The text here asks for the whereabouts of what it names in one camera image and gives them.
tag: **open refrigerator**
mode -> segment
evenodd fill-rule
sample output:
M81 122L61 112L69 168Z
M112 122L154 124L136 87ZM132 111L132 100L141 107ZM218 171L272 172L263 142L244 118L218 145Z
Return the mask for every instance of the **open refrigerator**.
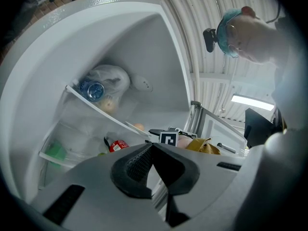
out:
M145 131L180 128L226 145L222 154L243 157L243 135L191 102L177 30L159 0L77 0L32 25L0 66L0 159L11 193L30 203L81 161L109 153L106 136L129 146L158 142L126 122ZM109 115L74 88L99 64L141 76L153 91L129 88ZM46 153L55 141L66 150L64 160ZM166 188L154 167L147 187L161 203Z

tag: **person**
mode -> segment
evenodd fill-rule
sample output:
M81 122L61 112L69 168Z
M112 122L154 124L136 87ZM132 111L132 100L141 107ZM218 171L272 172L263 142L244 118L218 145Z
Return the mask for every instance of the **person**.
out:
M279 109L276 118L279 120L281 112L288 128L303 128L308 122L307 50L292 19L280 18L272 27L248 6L230 9L219 23L216 37L220 49L230 57L276 66L272 93Z

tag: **ear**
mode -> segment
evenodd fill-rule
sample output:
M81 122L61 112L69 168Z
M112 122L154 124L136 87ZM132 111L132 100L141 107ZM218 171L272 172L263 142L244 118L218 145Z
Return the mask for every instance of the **ear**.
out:
M242 8L242 14L243 15L249 15L253 18L256 17L256 13L254 12L254 10L252 8L248 7L248 6L245 6L245 7Z

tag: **neck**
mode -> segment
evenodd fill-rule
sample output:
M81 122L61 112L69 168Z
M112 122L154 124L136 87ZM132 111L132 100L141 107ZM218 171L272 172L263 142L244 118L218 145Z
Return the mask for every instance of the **neck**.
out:
M280 69L284 69L287 64L289 53L289 42L277 29L271 29L270 36L270 62Z

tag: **red label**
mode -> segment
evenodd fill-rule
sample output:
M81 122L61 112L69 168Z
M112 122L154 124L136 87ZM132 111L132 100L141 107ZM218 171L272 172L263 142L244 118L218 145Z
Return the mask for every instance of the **red label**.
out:
M126 148L126 147L129 147L129 146L125 143L125 141L118 140L118 141L113 142L110 145L109 151L115 152L115 151L121 150L121 149Z

